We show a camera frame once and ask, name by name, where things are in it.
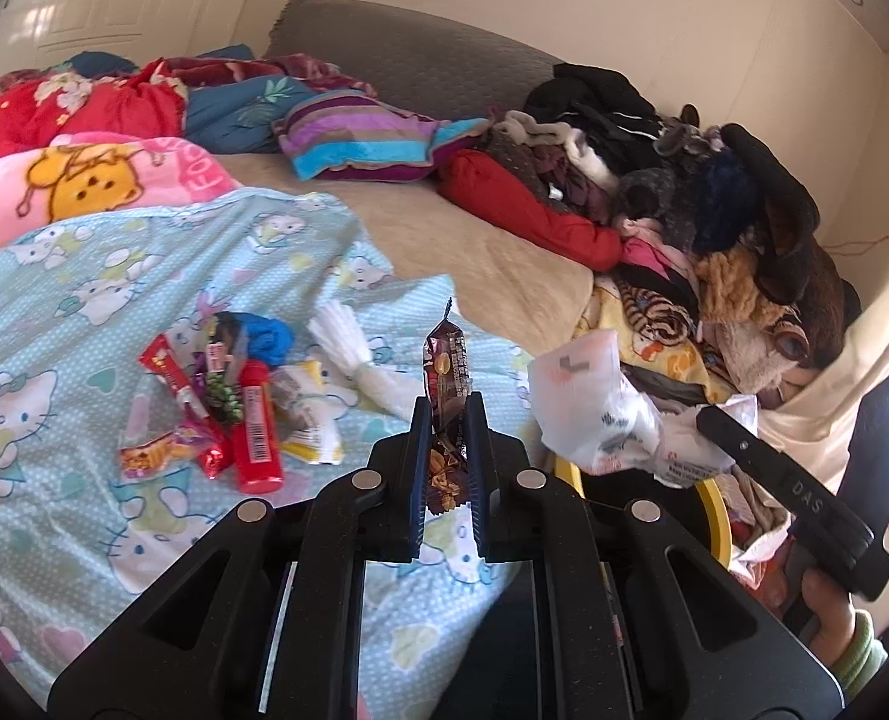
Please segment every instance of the beige curtain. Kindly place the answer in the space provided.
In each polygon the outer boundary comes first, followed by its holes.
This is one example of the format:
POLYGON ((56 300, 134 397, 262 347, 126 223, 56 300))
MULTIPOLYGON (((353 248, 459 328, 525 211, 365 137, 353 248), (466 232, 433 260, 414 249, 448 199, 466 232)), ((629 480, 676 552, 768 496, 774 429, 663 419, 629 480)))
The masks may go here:
POLYGON ((888 375, 889 272, 849 327, 841 357, 782 408, 760 412, 760 436, 836 490, 861 397, 888 375))

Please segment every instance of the beige bed sheet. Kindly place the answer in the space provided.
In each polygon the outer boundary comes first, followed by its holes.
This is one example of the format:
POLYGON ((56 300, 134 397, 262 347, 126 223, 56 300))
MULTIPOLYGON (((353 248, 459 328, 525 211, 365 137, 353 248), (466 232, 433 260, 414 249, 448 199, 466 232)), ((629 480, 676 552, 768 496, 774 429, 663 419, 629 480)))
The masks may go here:
POLYGON ((279 154, 217 159, 247 186, 335 194, 361 217, 395 274, 404 279, 450 274, 462 317, 532 355, 570 341, 590 299, 589 269, 457 208, 430 181, 301 182, 279 154))

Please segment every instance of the green sleeve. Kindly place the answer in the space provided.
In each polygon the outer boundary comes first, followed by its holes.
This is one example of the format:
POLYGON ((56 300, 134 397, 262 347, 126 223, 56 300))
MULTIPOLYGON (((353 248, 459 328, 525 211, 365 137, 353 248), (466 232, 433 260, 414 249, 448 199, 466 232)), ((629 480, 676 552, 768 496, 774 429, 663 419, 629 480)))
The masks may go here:
POLYGON ((841 683, 841 689, 849 701, 878 673, 887 656, 881 642, 875 639, 875 627, 870 621, 870 614, 859 608, 854 620, 851 644, 845 654, 831 666, 831 673, 841 683))

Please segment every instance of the red blanket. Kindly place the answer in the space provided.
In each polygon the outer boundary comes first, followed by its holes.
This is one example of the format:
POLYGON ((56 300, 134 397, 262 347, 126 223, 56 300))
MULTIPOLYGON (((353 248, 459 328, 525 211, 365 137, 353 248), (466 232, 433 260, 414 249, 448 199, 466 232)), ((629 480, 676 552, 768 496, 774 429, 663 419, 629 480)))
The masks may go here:
POLYGON ((177 56, 168 59, 167 66, 174 77, 184 81, 191 89, 200 86, 222 86, 254 79, 256 76, 284 74, 292 76, 293 79, 318 92, 328 92, 332 89, 359 89, 369 98, 377 97, 374 87, 366 81, 345 76, 336 65, 308 56, 306 53, 251 60, 177 56))
POLYGON ((49 146, 56 135, 116 132, 134 140, 184 132, 186 90, 161 60, 129 79, 58 73, 0 95, 0 158, 49 146))
POLYGON ((441 170, 438 191, 453 204, 593 271, 609 271, 621 255, 621 239, 577 214, 558 214, 487 154, 462 149, 441 170))

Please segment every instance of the gray headboard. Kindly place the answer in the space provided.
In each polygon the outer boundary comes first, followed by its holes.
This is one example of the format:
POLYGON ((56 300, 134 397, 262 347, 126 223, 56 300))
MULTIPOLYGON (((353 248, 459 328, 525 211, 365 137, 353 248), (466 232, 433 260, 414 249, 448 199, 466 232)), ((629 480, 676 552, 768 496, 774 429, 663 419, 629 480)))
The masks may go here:
POLYGON ((436 119, 520 108, 559 59, 466 23, 357 0, 290 0, 267 56, 305 52, 436 119))

